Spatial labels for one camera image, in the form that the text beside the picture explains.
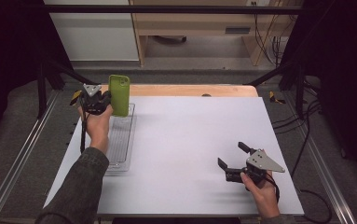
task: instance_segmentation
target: wooden edge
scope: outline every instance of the wooden edge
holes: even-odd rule
[[[103,85],[102,91],[108,90]],[[256,88],[242,85],[130,85],[130,96],[230,96],[258,97]]]

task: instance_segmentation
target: sleeve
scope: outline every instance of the sleeve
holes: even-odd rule
[[[279,215],[272,218],[263,218],[260,221],[261,224],[295,224],[295,218],[288,215]]]
[[[100,150],[88,147],[35,223],[93,223],[108,164]]]

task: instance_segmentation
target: gray floor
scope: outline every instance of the gray floor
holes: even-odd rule
[[[254,80],[274,67],[266,59],[261,66],[252,67],[239,37],[189,36],[185,43],[177,40],[150,39],[146,57],[144,67],[133,63],[98,62],[77,63],[76,69],[84,76],[100,82],[106,82],[110,74],[119,73],[128,75],[133,83],[242,84]],[[64,91],[59,91],[50,119],[2,208],[1,223],[3,218],[32,220],[42,209],[47,197],[46,191],[53,183],[67,143],[71,139],[70,132],[74,130],[78,119],[76,111],[68,103],[79,84],[69,77],[64,76],[64,79],[67,85]],[[278,90],[278,80],[279,77],[275,77],[257,87],[259,95],[264,98],[271,121],[286,119],[293,115],[287,104],[271,103],[268,99],[269,91],[274,91],[278,99],[284,99],[285,95],[291,94],[289,91]],[[305,99],[310,102],[315,97],[307,93]],[[17,88],[9,95],[8,109],[0,123],[0,185],[35,124],[36,114],[35,82]],[[357,164],[355,161],[341,158],[338,142],[322,114],[315,113],[310,117],[310,127],[311,136],[357,221]],[[286,163],[292,168],[303,143],[300,131],[294,129],[289,133],[277,134],[277,138]],[[331,205],[307,149],[297,168],[294,182],[300,189],[319,193]],[[317,198],[305,193],[299,197],[308,217],[325,219],[327,211]],[[300,223],[310,223],[302,217],[296,217],[296,220]],[[256,223],[250,219],[242,222]],[[340,223],[334,209],[331,223]]]

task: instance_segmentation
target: white wall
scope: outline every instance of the white wall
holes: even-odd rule
[[[128,5],[128,0],[44,0],[47,5]],[[131,15],[51,13],[71,61],[138,61]]]

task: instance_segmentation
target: metal bar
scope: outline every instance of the metal bar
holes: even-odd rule
[[[12,166],[10,167],[9,172],[7,173],[4,182],[0,186],[0,212],[7,201],[7,197],[9,196],[10,192],[12,191],[13,187],[15,186],[16,181],[18,180],[21,170],[23,169],[24,165],[29,158],[36,141],[38,140],[39,135],[41,134],[48,118],[53,110],[54,105],[56,104],[56,99],[59,96],[58,91],[52,91],[51,96],[48,100],[48,107],[41,119],[38,119],[31,130],[29,136],[27,137],[21,151],[18,154],[18,157],[13,162]]]
[[[295,113],[294,107],[294,99],[291,94],[288,94],[286,91],[282,92],[289,107],[291,108],[292,112]],[[300,126],[300,133],[303,139],[306,137],[307,133],[307,126],[302,125]],[[343,194],[340,191],[335,179],[333,178],[332,173],[330,172],[326,162],[323,160],[323,156],[321,155],[320,151],[315,144],[314,139],[309,135],[308,140],[308,150],[309,156],[311,157],[312,162],[314,163],[315,169],[317,170],[318,176],[320,177],[321,181],[323,182],[323,187],[326,190],[326,193],[329,196],[329,199],[335,208],[336,214],[340,219],[341,223],[344,224],[355,224],[355,218],[352,215],[352,212],[349,206],[344,199]]]
[[[22,5],[22,9],[49,13],[193,13],[303,15],[319,9],[302,7],[122,6],[122,5]]]

